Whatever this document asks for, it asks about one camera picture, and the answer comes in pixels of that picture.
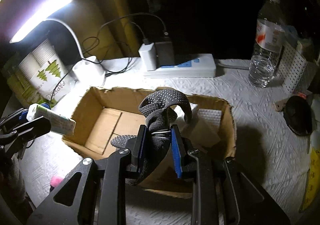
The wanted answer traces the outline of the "green white tissue pack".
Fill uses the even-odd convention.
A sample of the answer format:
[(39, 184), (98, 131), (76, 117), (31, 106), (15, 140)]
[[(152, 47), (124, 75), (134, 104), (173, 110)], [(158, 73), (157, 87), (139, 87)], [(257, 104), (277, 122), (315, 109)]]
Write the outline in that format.
[(31, 122), (38, 117), (45, 117), (50, 121), (52, 132), (65, 136), (72, 136), (74, 134), (76, 122), (61, 114), (55, 113), (46, 103), (34, 103), (29, 106), (26, 119)]

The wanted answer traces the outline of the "grey dotted sock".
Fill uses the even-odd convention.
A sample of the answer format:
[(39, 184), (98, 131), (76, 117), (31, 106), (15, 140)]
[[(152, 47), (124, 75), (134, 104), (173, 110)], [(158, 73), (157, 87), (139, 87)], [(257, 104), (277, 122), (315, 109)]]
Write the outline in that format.
[[(164, 131), (170, 133), (170, 123), (177, 119), (177, 114), (170, 108), (171, 106), (179, 106), (185, 114), (184, 119), (187, 122), (191, 121), (192, 112), (189, 100), (183, 93), (174, 89), (161, 89), (154, 92), (148, 95), (139, 105), (139, 110), (145, 116), (146, 127), (151, 137), (146, 139), (142, 174), (139, 174), (138, 178), (130, 178), (129, 183), (136, 185), (142, 182), (166, 156), (171, 143), (171, 134), (165, 135)], [(134, 135), (117, 136), (111, 140), (111, 144), (122, 149), (125, 148), (130, 138), (135, 137)], [(115, 180), (116, 174), (118, 174), (117, 180), (119, 181), (121, 178), (124, 182), (125, 169), (123, 164), (125, 159), (118, 157), (118, 160), (117, 170), (114, 168), (114, 174), (111, 177)]]

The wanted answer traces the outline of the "pink small object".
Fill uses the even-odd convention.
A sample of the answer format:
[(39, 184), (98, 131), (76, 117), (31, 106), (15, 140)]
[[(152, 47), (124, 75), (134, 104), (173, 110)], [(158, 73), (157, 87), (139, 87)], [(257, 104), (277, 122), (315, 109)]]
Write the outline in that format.
[(61, 182), (63, 181), (63, 178), (60, 176), (53, 176), (50, 180), (50, 186), (53, 188), (56, 188)]

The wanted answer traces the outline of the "brown cardboard box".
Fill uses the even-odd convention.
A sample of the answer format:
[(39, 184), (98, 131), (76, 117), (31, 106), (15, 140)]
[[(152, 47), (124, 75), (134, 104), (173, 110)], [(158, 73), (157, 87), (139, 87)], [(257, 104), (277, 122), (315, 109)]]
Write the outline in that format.
[(156, 90), (92, 87), (72, 114), (75, 129), (63, 142), (83, 157), (107, 158), (115, 151), (111, 140), (135, 135), (140, 125), (150, 132), (177, 124), (181, 135), (202, 152), (219, 160), (236, 152), (231, 105), (224, 99), (186, 95), (170, 88)]

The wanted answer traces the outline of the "paper cup package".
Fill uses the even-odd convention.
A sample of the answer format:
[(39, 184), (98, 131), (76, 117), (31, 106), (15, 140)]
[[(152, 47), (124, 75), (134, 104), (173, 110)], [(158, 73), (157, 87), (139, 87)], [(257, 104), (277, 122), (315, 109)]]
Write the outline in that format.
[(74, 85), (74, 79), (48, 39), (27, 55), (12, 56), (1, 72), (24, 107), (43, 102), (54, 107)]

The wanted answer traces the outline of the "white desk lamp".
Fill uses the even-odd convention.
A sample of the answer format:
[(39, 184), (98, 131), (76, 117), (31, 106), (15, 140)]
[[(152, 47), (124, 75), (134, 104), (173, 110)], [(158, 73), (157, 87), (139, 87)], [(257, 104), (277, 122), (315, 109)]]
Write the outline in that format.
[(85, 52), (81, 48), (75, 32), (64, 21), (52, 16), (52, 14), (68, 6), (72, 1), (73, 0), (44, 0), (36, 7), (33, 14), (22, 24), (9, 42), (21, 42), (40, 25), (55, 22), (59, 24), (59, 27), (53, 30), (52, 33), (54, 47), (56, 47), (58, 52), (63, 56), (67, 55), (68, 48), (77, 50), (79, 53), (78, 57), (82, 62), (75, 62), (72, 68), (74, 74), (79, 73), (77, 79), (90, 86), (102, 86), (105, 82), (106, 70), (97, 60), (93, 61), (85, 58)]

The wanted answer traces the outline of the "white power strip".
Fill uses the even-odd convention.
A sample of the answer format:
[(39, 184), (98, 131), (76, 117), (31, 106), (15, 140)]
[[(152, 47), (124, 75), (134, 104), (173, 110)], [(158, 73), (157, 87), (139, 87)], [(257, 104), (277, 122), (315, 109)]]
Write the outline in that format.
[(212, 54), (198, 54), (195, 59), (176, 66), (161, 66), (153, 71), (142, 72), (144, 76), (152, 78), (215, 77), (216, 64)]

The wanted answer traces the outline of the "white usb charger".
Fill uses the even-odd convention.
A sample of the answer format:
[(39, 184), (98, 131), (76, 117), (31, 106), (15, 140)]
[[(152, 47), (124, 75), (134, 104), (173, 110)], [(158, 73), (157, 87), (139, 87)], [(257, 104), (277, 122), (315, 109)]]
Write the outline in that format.
[(154, 43), (142, 44), (138, 52), (147, 71), (157, 69), (157, 54)]

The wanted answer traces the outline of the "black power adapter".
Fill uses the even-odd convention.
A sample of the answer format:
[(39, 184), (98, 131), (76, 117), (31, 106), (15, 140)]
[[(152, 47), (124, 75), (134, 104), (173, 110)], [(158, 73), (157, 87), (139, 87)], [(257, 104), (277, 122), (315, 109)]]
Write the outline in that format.
[(175, 64), (175, 55), (172, 42), (156, 42), (155, 48), (160, 66), (173, 66)]

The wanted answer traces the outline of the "black round lid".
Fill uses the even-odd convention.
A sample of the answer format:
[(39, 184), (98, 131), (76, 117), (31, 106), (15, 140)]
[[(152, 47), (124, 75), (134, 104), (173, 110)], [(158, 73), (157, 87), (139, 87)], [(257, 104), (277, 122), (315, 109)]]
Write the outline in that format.
[(294, 95), (285, 103), (283, 116), (289, 129), (298, 136), (312, 133), (312, 112), (307, 100)]

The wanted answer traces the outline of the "yellow plastic bag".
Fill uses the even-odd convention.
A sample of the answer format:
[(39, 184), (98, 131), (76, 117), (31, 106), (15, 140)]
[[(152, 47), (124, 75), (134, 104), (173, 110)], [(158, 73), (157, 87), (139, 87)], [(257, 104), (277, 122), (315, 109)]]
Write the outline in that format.
[(312, 147), (310, 153), (308, 178), (306, 181), (302, 205), (299, 209), (300, 213), (304, 212), (311, 205), (319, 192), (319, 170), (319, 150), (316, 150), (314, 147)]

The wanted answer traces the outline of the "white perforated organizer basket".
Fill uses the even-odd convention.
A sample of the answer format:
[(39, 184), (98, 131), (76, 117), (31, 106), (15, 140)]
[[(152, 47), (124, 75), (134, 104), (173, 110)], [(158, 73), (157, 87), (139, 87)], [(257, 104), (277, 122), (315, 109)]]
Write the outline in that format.
[(318, 70), (317, 64), (308, 61), (287, 41), (278, 67), (280, 84), (287, 94), (305, 93)]

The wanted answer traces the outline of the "clear water bottle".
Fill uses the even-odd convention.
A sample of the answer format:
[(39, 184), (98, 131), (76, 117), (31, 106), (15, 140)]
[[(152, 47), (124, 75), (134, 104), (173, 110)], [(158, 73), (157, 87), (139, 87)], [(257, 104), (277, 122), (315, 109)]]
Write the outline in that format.
[(257, 19), (248, 75), (249, 81), (256, 87), (265, 88), (274, 76), (283, 49), (285, 24), (280, 0), (266, 0)]

